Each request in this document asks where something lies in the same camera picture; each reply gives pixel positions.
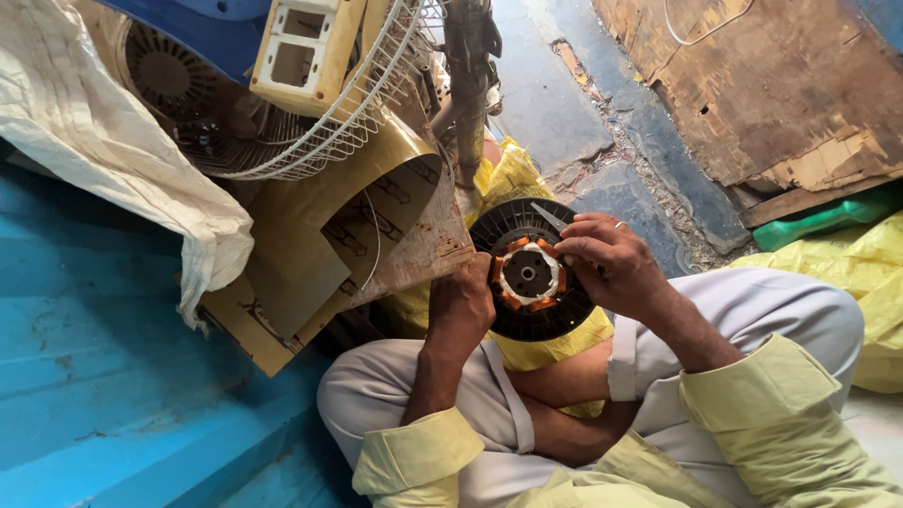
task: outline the white trousers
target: white trousers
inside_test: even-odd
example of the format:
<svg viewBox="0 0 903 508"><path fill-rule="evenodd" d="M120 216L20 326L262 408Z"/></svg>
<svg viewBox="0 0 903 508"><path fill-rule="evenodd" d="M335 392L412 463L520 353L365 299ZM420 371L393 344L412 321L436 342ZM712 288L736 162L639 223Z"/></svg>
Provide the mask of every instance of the white trousers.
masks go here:
<svg viewBox="0 0 903 508"><path fill-rule="evenodd" d="M745 354L772 333L803 346L843 385L832 399L840 411L865 326L850 295L769 268L731 268L670 282ZM423 341L412 340L369 343L342 354L323 376L320 414L352 468L365 432L398 426L422 347ZM616 318L609 386L615 400L643 400L633 429L732 503L759 506L711 434L689 421L678 397L680 371L661 339L633 320ZM564 467L526 455L533 449L533 425L494 342L484 342L464 365L456 403L486 444L461 470L461 506L504 506Z"/></svg>

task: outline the light yellow shirt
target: light yellow shirt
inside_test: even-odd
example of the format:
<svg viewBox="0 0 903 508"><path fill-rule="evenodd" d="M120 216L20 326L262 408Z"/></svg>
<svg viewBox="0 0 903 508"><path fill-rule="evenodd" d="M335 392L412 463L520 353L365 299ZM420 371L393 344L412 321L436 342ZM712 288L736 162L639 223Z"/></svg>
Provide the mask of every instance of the light yellow shirt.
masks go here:
<svg viewBox="0 0 903 508"><path fill-rule="evenodd" d="M691 420L766 506L903 506L828 397L840 384L800 346L772 335L722 369L681 373ZM458 473L483 443L456 408L368 432L352 484L374 506L457 506ZM509 508L731 506L633 431L590 471L557 469Z"/></svg>

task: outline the shirt cuff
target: shirt cuff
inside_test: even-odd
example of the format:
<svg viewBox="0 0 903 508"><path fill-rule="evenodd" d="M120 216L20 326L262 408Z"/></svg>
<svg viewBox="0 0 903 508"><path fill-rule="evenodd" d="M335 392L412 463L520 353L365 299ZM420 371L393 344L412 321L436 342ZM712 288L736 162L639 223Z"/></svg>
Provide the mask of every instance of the shirt cuff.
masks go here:
<svg viewBox="0 0 903 508"><path fill-rule="evenodd" d="M815 358L778 334L739 362L680 376L681 399L690 419L711 432L766 427L812 408L841 388Z"/></svg>
<svg viewBox="0 0 903 508"><path fill-rule="evenodd" d="M457 408L405 427L364 434L351 486L361 495L393 494L458 473L483 442Z"/></svg>

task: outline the man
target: man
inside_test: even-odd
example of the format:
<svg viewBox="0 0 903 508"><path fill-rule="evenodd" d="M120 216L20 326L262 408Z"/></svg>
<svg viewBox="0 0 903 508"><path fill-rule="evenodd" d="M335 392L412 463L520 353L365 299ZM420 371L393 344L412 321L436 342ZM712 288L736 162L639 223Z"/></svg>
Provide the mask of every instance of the man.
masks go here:
<svg viewBox="0 0 903 508"><path fill-rule="evenodd" d="M578 215L555 248L613 338L506 373L489 256L433 283L424 341L343 354L323 421L375 506L901 506L835 412L863 336L813 278L734 268L668 281L629 227ZM600 276L594 265L604 269ZM609 400L596 419L556 408Z"/></svg>

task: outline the white sack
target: white sack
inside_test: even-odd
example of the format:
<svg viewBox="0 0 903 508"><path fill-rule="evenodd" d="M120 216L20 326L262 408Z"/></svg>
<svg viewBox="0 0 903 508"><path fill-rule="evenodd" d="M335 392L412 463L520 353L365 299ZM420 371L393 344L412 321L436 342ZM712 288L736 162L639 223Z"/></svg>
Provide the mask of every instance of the white sack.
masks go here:
<svg viewBox="0 0 903 508"><path fill-rule="evenodd" d="M68 0L0 1L0 136L60 178L184 235L179 312L241 273L251 218L107 73Z"/></svg>

